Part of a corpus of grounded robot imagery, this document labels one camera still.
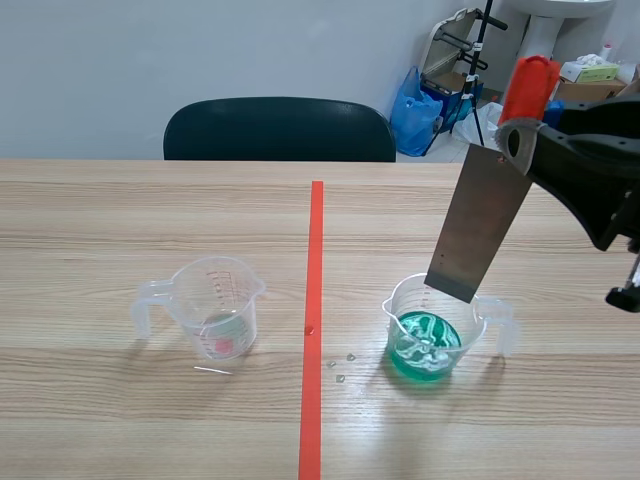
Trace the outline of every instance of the wood grain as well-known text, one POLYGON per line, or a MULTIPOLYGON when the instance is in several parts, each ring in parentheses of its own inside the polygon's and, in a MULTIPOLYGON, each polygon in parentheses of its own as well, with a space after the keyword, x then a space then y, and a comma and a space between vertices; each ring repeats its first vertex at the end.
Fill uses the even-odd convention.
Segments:
POLYGON ((482 293, 513 303, 438 385, 383 355, 381 302, 425 271, 458 165, 0 161, 0 478, 297 478, 312 180, 325 182, 323 476, 635 479, 640 322, 608 307, 631 257, 533 188, 482 293), (265 280, 251 353, 200 372, 139 283, 202 256, 265 280), (347 362, 352 353, 357 358, 347 362), (338 384, 336 375, 345 375, 338 384))

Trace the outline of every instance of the chair backrest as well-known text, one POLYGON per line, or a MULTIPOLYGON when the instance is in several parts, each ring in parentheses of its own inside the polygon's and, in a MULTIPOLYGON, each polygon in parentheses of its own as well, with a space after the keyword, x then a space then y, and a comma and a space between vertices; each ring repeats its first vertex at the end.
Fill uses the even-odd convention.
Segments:
POLYGON ((256 97, 188 105, 169 121, 165 160, 395 162, 389 123, 356 103, 256 97))

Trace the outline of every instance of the measuring cup handle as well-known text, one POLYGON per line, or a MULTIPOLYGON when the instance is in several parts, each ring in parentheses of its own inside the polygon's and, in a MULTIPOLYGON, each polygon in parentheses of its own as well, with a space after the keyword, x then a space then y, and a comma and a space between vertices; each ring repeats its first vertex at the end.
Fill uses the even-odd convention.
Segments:
POLYGON ((478 298, 476 315, 488 325, 499 325, 497 350, 505 357, 513 353, 520 336, 520 324, 513 319, 513 307, 496 298, 478 298))
POLYGON ((131 319, 136 328, 138 338, 145 339, 151 336, 149 307, 151 305, 166 305, 172 287, 171 280, 147 282, 138 287, 139 297, 131 305, 131 319))

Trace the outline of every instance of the white bag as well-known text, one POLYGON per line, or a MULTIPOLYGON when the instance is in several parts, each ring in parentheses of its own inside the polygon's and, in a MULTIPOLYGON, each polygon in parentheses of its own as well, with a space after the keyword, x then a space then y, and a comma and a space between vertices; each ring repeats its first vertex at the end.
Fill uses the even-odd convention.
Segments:
MULTIPOLYGON (((496 130, 498 130, 500 115, 502 115, 502 105, 499 103, 488 103, 478 110, 478 120, 480 121, 480 130, 482 130, 484 146, 494 150, 498 150, 498 145, 493 139, 493 135, 496 133, 496 130)), ((478 128, 476 127, 473 112, 469 112, 467 118, 455 124, 453 127, 453 135, 465 143, 480 145, 480 137, 478 136, 478 128)))

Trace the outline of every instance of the measuring cup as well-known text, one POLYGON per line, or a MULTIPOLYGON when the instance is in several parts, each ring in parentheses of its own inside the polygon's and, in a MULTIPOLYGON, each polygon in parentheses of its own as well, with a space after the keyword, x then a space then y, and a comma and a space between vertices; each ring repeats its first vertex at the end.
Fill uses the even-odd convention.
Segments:
POLYGON ((382 304, 390 318, 387 350, 398 370, 419 380, 448 375, 489 324, 500 326, 498 353, 511 354, 519 332, 511 305, 483 297, 464 303, 425 285, 426 275, 405 278, 382 304))
POLYGON ((256 339, 255 298, 264 291, 264 282, 244 262, 207 257, 170 280, 140 285, 131 318, 138 337, 148 338, 149 306, 162 305, 199 354, 225 360, 243 354, 256 339))

